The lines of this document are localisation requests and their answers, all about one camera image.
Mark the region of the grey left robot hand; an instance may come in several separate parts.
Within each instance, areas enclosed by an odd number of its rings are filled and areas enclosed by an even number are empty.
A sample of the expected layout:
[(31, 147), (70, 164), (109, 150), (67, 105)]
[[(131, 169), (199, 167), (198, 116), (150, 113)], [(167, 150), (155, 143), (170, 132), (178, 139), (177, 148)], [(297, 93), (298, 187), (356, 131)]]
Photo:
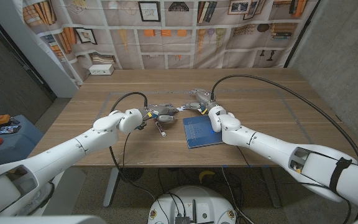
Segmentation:
[(172, 123), (176, 120), (175, 115), (179, 112), (171, 104), (148, 105), (148, 107), (139, 110), (142, 113), (143, 120), (156, 119), (162, 123)]

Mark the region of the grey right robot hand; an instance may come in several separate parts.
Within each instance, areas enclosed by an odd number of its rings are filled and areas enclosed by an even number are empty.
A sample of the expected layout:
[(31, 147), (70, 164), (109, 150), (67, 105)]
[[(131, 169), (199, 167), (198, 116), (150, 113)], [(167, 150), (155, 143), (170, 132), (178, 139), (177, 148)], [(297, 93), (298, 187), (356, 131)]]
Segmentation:
[(186, 103), (182, 106), (186, 110), (197, 110), (201, 114), (206, 114), (210, 109), (217, 106), (216, 102), (211, 99), (211, 92), (204, 89), (191, 90), (191, 94), (198, 100), (197, 103)]

